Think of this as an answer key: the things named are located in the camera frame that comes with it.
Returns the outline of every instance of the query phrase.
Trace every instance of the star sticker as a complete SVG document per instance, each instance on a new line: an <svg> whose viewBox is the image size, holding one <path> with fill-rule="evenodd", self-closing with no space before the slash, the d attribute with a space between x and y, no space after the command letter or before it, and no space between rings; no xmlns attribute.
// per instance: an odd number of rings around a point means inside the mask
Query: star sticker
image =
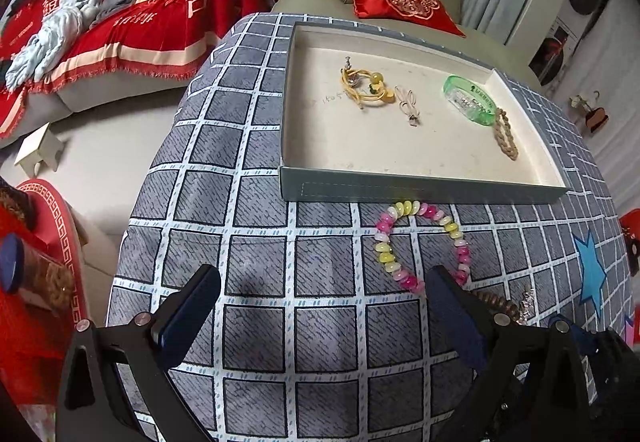
<svg viewBox="0 0 640 442"><path fill-rule="evenodd" d="M574 242L578 249L580 263L582 265L582 292L580 294L580 305L590 299L596 309L598 319L600 319L600 308L602 307L600 289L602 288L605 279L607 279L607 274L596 255L596 244L593 241L591 230L587 236L586 243L575 235Z"/></svg>

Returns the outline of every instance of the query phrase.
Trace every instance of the screw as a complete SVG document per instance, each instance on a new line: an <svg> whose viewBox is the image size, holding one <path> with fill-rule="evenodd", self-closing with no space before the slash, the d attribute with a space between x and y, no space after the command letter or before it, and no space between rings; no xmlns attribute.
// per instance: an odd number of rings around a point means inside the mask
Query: screw
<svg viewBox="0 0 640 442"><path fill-rule="evenodd" d="M135 323L139 327L145 326L147 323L149 323L149 321L151 321L151 314L149 314L148 312L140 312L133 318L133 323Z"/></svg>
<svg viewBox="0 0 640 442"><path fill-rule="evenodd" d="M81 319L76 325L76 330L78 332L84 332L91 326L91 322L88 319Z"/></svg>
<svg viewBox="0 0 640 442"><path fill-rule="evenodd" d="M494 322L495 324L500 325L501 327L506 327L509 323L511 323L511 319L509 318L509 316L507 316L507 314L498 312L494 316Z"/></svg>
<svg viewBox="0 0 640 442"><path fill-rule="evenodd" d="M567 324L566 321L562 321L562 320L556 321L555 326L558 332L562 332L563 334L566 334L567 332L569 332L569 325Z"/></svg>

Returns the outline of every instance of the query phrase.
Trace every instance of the white stool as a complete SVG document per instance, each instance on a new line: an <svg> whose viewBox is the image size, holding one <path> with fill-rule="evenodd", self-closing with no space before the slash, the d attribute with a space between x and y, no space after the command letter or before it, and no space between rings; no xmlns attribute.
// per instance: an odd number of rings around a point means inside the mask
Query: white stool
<svg viewBox="0 0 640 442"><path fill-rule="evenodd" d="M53 171L58 169L56 156L65 145L49 131L50 124L47 123L27 135L20 145L14 165L20 164L27 177L34 178L36 176L36 164L39 162L44 162Z"/></svg>

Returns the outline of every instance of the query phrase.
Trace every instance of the gray plaid tablecloth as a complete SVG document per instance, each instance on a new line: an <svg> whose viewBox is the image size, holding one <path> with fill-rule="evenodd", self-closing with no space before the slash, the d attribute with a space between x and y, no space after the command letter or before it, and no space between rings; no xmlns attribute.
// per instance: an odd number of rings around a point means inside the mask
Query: gray plaid tablecloth
<svg viewBox="0 0 640 442"><path fill-rule="evenodd" d="M190 82L142 186L108 322L156 310L211 263L223 295L170 374L212 438L429 441L469 389L472 371L428 305L399 292L376 262L373 226L384 206L280 198L280 98L297 20L357 26L257 14L224 37ZM572 189L551 206L440 206L469 241L471 287L519 301L529 284L530 324L546 325L559 311L581 326L622 332L631 307L628 265L602 175L553 103L516 82L511 89L548 133ZM394 233L399 261L419 276L455 261L450 238L430 221L404 218ZM597 269L589 276L602 284L597 311L593 300L581 302L588 260L578 246L590 239L597 260L589 263L604 269L604 281ZM162 440L130 370L121 373L143 427Z"/></svg>

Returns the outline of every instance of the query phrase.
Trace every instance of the plastic jar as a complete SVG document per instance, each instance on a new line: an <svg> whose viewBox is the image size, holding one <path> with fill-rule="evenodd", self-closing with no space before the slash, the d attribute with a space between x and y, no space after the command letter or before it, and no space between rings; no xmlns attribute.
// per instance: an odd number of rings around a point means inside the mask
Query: plastic jar
<svg viewBox="0 0 640 442"><path fill-rule="evenodd" d="M41 305L39 297L53 310L71 307L75 289L74 275L69 268L13 233L5 236L0 244L0 284L8 294L19 292L32 305Z"/></svg>

